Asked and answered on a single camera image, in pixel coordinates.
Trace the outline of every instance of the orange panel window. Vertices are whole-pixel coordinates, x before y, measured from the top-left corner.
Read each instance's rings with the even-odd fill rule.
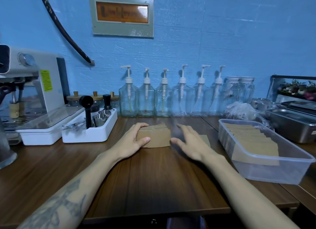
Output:
[[[148,23],[148,5],[96,2],[99,21]]]

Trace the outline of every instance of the person's left hand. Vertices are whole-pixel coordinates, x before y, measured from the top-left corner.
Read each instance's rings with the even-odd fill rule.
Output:
[[[141,127],[148,126],[149,125],[144,122],[134,124],[110,150],[115,151],[120,160],[130,157],[150,141],[150,137],[145,137],[136,141],[138,130]]]

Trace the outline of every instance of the hand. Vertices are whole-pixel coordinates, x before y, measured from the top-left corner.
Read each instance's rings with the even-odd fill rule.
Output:
[[[178,124],[177,126],[183,131],[185,143],[179,138],[172,138],[171,142],[178,145],[188,157],[197,161],[202,161],[207,155],[223,157],[211,149],[191,126],[184,126],[181,124]]]
[[[150,137],[145,137],[136,141],[136,135],[141,127],[148,127],[147,123],[138,122],[134,124],[122,138],[111,148],[118,153],[119,159],[128,158],[136,153],[142,146],[150,141]]]

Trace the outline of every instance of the yellow sticker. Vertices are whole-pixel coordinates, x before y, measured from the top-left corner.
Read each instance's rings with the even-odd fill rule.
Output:
[[[49,71],[41,69],[40,75],[42,77],[44,92],[52,91],[53,85],[52,85],[52,80],[51,80],[51,76],[49,74]]]

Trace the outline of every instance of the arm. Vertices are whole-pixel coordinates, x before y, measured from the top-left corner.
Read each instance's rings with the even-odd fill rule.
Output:
[[[18,228],[77,228],[111,168],[150,141],[150,138],[135,140],[138,130],[147,126],[147,123],[133,125],[111,149],[98,155],[85,170],[57,191]]]
[[[207,146],[190,126],[178,125],[186,143],[172,138],[184,153],[204,163],[221,185],[232,208],[247,228],[298,228],[282,211],[244,179],[224,156]]]

